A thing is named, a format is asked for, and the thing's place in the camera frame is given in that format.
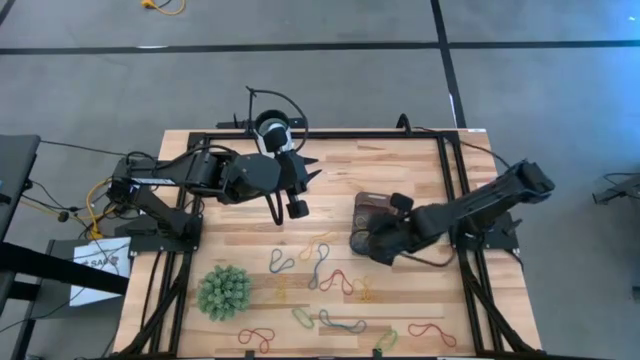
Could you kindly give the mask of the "dark grey desk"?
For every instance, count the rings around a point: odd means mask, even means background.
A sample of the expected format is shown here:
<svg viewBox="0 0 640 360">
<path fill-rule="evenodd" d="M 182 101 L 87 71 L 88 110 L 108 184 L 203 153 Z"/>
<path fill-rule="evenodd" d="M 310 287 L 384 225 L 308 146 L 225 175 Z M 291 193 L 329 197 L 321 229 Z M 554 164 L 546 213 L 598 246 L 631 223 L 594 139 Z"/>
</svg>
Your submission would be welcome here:
<svg viewBox="0 0 640 360">
<path fill-rule="evenodd" d="M 0 242 L 24 191 L 40 142 L 38 135 L 0 134 Z"/>
</svg>

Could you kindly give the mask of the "black desk beam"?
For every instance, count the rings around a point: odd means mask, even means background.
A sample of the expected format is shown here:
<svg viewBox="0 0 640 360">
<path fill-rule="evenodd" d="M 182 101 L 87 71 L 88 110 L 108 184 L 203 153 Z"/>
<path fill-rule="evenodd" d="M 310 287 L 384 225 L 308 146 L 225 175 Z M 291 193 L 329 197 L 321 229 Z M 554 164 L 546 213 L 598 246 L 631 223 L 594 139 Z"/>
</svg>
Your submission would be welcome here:
<svg viewBox="0 0 640 360">
<path fill-rule="evenodd" d="M 126 293 L 129 282 L 123 276 L 6 242 L 0 243 L 0 270 L 120 295 Z"/>
</svg>

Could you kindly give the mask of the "red rubber band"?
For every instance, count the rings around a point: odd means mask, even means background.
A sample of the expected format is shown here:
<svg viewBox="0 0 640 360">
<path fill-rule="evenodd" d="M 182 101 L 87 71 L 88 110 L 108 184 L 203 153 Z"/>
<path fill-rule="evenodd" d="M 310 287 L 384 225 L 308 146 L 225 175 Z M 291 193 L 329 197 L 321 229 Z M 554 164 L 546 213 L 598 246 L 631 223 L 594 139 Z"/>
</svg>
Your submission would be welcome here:
<svg viewBox="0 0 640 360">
<path fill-rule="evenodd" d="M 253 338 L 259 340 L 259 351 L 261 354 L 266 354 L 270 351 L 270 342 L 276 337 L 274 330 L 270 328 L 254 328 L 254 329 L 242 329 L 237 335 L 237 340 L 242 345 L 247 345 Z"/>
<path fill-rule="evenodd" d="M 429 331 L 435 331 L 441 338 L 441 341 L 449 348 L 457 346 L 457 339 L 446 332 L 444 332 L 438 325 L 433 323 L 416 324 L 411 323 L 407 326 L 407 332 L 413 337 L 421 337 L 426 335 Z"/>
<path fill-rule="evenodd" d="M 344 272 L 340 269 L 334 270 L 333 273 L 328 278 L 326 278 L 325 280 L 322 280 L 319 283 L 318 288 L 320 291 L 326 292 L 331 289 L 335 281 L 339 282 L 341 291 L 344 295 L 353 294 L 354 287 L 352 283 L 348 280 Z"/>
</svg>

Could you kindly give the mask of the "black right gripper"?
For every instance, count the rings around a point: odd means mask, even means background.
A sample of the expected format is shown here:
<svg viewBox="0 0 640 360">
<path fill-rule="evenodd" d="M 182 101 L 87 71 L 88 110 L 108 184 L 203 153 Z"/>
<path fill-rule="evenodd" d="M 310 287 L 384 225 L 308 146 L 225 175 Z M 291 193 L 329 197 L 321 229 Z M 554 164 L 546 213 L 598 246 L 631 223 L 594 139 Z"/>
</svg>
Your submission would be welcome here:
<svg viewBox="0 0 640 360">
<path fill-rule="evenodd" d="M 414 200 L 400 193 L 390 198 L 394 213 L 377 214 L 371 222 L 368 256 L 391 266 L 401 253 L 414 254 L 425 248 L 425 215 L 414 209 Z"/>
</svg>

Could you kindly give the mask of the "grey-brown plastic bin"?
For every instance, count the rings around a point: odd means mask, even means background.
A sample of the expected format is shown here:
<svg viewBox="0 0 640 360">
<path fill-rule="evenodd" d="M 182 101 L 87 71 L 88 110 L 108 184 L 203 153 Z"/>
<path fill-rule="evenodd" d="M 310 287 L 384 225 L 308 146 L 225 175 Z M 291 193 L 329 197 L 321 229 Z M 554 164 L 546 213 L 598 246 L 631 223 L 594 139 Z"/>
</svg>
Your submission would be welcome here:
<svg viewBox="0 0 640 360">
<path fill-rule="evenodd" d="M 370 232 L 381 228 L 396 217 L 398 210 L 391 206 L 391 196 L 360 192 L 355 196 L 349 245 L 354 254 L 369 255 Z"/>
</svg>

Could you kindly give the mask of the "green rubber band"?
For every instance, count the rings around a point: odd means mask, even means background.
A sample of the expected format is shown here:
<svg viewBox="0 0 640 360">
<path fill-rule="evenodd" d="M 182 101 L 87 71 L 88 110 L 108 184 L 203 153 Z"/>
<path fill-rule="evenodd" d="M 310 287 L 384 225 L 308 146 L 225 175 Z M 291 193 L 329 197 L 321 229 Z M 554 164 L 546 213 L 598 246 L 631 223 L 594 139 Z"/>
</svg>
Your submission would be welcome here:
<svg viewBox="0 0 640 360">
<path fill-rule="evenodd" d="M 293 317 L 305 329 L 313 329 L 315 322 L 313 318 L 307 314 L 302 308 L 293 308 L 291 310 Z"/>
<path fill-rule="evenodd" d="M 396 330 L 389 330 L 384 333 L 376 342 L 374 349 L 379 352 L 390 351 L 394 348 L 398 340 L 398 333 Z"/>
</svg>

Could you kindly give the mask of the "green artificial potted plant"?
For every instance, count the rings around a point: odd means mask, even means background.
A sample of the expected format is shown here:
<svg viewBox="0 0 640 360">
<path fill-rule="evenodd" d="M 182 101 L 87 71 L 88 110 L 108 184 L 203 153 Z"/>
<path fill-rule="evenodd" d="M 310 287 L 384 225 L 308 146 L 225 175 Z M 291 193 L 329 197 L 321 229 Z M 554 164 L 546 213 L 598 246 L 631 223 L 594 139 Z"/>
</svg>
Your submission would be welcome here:
<svg viewBox="0 0 640 360">
<path fill-rule="evenodd" d="M 245 269 L 216 265 L 199 282 L 197 306 L 212 322 L 230 320 L 249 308 L 251 285 Z"/>
</svg>

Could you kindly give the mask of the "blue rubber band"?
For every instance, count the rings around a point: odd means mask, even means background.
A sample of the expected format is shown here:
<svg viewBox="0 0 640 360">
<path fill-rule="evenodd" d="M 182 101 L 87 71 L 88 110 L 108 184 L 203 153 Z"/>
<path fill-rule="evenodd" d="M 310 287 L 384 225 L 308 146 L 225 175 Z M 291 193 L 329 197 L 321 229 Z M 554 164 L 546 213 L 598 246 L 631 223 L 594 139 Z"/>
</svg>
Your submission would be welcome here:
<svg viewBox="0 0 640 360">
<path fill-rule="evenodd" d="M 272 250 L 269 262 L 269 271 L 271 273 L 278 274 L 284 270 L 291 269 L 294 266 L 295 260 L 293 258 L 283 260 L 283 252 L 279 248 Z"/>
</svg>

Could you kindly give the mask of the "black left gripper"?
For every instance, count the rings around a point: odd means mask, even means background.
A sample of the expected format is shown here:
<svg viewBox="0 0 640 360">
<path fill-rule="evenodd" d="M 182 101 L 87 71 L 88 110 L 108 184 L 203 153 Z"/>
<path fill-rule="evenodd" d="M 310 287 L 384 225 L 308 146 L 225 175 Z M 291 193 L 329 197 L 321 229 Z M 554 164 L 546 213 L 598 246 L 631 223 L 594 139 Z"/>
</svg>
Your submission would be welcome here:
<svg viewBox="0 0 640 360">
<path fill-rule="evenodd" d="M 322 170 L 307 173 L 306 166 L 318 162 L 317 158 L 300 156 L 294 148 L 289 128 L 283 124 L 268 124 L 262 127 L 265 149 L 280 165 L 278 189 L 284 190 L 289 203 L 286 205 L 289 217 L 298 219 L 309 214 L 309 208 L 299 195 L 308 190 L 309 183 Z"/>
</svg>

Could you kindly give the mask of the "black mounting bracket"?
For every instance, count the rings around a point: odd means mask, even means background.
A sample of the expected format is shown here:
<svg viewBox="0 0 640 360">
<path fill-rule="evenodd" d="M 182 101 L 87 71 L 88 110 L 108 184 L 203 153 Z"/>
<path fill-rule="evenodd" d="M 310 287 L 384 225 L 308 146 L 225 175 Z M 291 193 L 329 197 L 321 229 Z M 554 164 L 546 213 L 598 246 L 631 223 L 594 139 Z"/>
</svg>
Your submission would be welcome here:
<svg viewBox="0 0 640 360">
<path fill-rule="evenodd" d="M 289 126 L 294 129 L 304 129 L 306 121 L 301 117 L 290 117 Z M 218 122 L 216 124 L 217 129 L 246 129 L 248 127 L 247 120 L 238 120 L 236 116 L 229 122 Z"/>
</svg>

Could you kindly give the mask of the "white cup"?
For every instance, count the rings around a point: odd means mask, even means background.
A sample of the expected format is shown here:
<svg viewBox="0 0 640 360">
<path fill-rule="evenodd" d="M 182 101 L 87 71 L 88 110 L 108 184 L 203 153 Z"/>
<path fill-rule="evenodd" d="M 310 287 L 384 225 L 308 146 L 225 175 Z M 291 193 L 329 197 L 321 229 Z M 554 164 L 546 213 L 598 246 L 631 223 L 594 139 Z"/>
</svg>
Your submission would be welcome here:
<svg viewBox="0 0 640 360">
<path fill-rule="evenodd" d="M 289 118 L 280 110 L 266 110 L 255 119 L 255 133 L 261 152 L 279 154 L 292 151 Z"/>
</svg>

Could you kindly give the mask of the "white printed paper sheet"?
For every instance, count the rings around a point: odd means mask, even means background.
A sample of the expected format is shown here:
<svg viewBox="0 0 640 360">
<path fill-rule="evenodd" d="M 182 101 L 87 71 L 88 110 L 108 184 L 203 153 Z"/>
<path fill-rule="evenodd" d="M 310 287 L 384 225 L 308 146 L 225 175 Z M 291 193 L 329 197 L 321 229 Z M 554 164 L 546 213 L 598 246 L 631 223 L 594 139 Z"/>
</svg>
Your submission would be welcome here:
<svg viewBox="0 0 640 360">
<path fill-rule="evenodd" d="M 129 245 L 128 237 L 92 240 L 87 245 L 75 247 L 72 260 L 77 264 L 129 278 Z M 69 305 L 79 307 L 116 297 L 119 294 L 72 285 Z"/>
</svg>

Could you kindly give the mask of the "black floor stand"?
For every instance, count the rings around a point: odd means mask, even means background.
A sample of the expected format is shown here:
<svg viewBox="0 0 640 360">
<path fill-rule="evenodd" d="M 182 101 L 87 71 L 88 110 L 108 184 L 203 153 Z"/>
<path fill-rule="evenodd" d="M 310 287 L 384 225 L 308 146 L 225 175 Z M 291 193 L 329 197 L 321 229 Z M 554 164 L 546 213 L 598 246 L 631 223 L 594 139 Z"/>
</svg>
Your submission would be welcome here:
<svg viewBox="0 0 640 360">
<path fill-rule="evenodd" d="M 595 204 L 606 205 L 616 198 L 629 198 L 640 201 L 640 172 L 607 173 L 602 178 L 609 182 L 610 186 L 592 194 Z"/>
</svg>

